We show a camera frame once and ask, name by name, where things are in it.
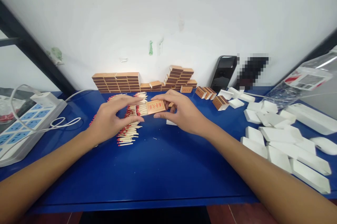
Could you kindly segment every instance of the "wooden floor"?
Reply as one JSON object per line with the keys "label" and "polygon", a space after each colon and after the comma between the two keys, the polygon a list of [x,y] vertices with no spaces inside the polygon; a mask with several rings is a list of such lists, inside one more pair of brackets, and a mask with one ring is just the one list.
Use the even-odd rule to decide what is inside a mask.
{"label": "wooden floor", "polygon": [[[212,224],[277,224],[261,203],[207,206]],[[82,212],[24,217],[17,224],[78,224]]]}
{"label": "wooden floor", "polygon": [[261,203],[207,207],[212,224],[277,224]]}

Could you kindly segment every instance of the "black metal frame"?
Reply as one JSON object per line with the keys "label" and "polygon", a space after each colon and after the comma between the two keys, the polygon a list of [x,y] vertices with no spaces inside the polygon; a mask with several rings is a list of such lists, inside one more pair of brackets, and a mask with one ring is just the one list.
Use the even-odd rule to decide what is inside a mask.
{"label": "black metal frame", "polygon": [[16,45],[66,96],[75,92],[71,83],[1,0],[0,30],[8,37],[0,40],[0,47]]}

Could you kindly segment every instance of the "bottle label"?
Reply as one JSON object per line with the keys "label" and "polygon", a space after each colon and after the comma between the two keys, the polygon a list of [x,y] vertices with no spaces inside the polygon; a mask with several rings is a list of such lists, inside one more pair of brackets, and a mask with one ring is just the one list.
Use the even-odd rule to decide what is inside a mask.
{"label": "bottle label", "polygon": [[293,71],[284,82],[292,87],[301,90],[314,90],[333,77],[329,72],[318,69],[298,67]]}

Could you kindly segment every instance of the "plastic bottle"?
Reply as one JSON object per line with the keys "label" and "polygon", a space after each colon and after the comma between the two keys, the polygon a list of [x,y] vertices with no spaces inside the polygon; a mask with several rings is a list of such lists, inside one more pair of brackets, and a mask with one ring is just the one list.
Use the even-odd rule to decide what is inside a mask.
{"label": "plastic bottle", "polygon": [[337,51],[331,51],[301,64],[295,71],[274,87],[264,98],[285,108],[310,91],[332,79],[337,73]]}

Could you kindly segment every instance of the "white wall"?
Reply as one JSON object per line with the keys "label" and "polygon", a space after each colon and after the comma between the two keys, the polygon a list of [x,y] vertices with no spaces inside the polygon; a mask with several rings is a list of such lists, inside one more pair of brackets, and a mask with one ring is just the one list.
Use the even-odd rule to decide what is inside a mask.
{"label": "white wall", "polygon": [[[337,27],[336,0],[3,1],[45,50],[61,49],[77,89],[94,88],[97,72],[163,80],[170,64],[203,86],[220,55],[237,53],[269,53],[260,82],[275,84]],[[163,53],[149,56],[162,37]]]}
{"label": "white wall", "polygon": [[[0,39],[5,38],[7,36],[0,31]],[[15,88],[21,84],[40,91],[60,90],[15,45],[0,47],[0,87]]]}
{"label": "white wall", "polygon": [[[318,87],[311,93],[308,93],[308,95],[319,93],[333,93],[336,91],[337,91],[337,77],[329,80],[327,83]],[[337,94],[324,95],[324,96],[319,95],[310,98],[304,98],[302,100],[337,120],[337,106],[336,106]]]}

